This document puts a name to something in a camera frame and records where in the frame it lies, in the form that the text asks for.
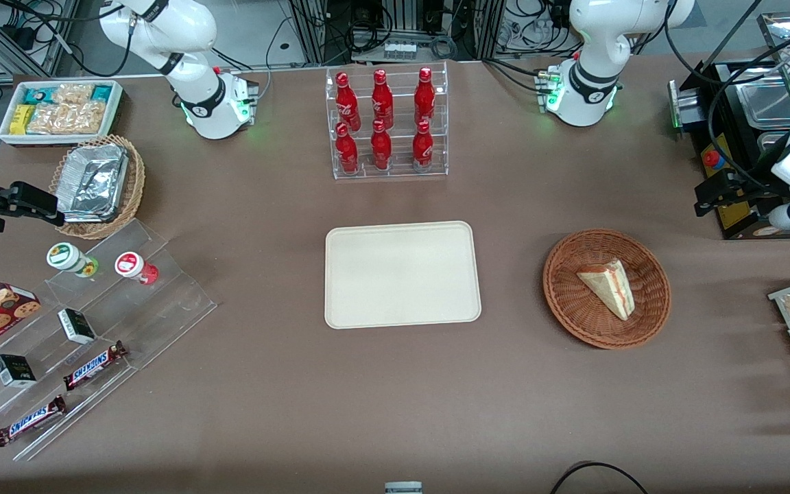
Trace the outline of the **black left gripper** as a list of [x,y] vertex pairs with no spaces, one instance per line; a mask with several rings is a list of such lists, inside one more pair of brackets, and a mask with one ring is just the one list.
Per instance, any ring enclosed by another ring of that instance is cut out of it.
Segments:
[[720,169],[694,187],[697,217],[708,215],[717,207],[780,198],[780,190],[752,180],[737,180],[731,169]]

